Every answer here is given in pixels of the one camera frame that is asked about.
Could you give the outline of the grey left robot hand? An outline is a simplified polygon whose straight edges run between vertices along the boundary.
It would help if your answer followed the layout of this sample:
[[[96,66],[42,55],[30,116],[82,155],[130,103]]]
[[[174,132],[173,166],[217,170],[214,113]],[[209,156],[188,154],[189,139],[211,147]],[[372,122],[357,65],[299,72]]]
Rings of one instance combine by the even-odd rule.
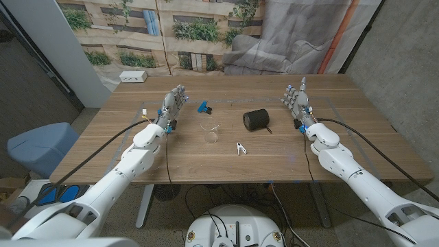
[[[188,99],[189,97],[186,96],[183,85],[178,85],[172,89],[166,94],[161,109],[158,112],[158,117],[153,123],[164,128],[168,133],[175,130],[178,114]]]

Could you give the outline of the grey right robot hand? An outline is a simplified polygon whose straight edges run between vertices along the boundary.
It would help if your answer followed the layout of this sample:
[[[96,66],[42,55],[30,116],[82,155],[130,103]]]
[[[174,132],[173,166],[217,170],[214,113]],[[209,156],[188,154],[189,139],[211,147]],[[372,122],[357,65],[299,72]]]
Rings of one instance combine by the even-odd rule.
[[[295,126],[298,126],[297,121],[299,121],[304,129],[317,123],[315,118],[311,115],[309,99],[305,92],[306,85],[307,79],[303,77],[299,89],[295,89],[289,85],[286,88],[286,93],[281,98],[281,102],[291,111]]]

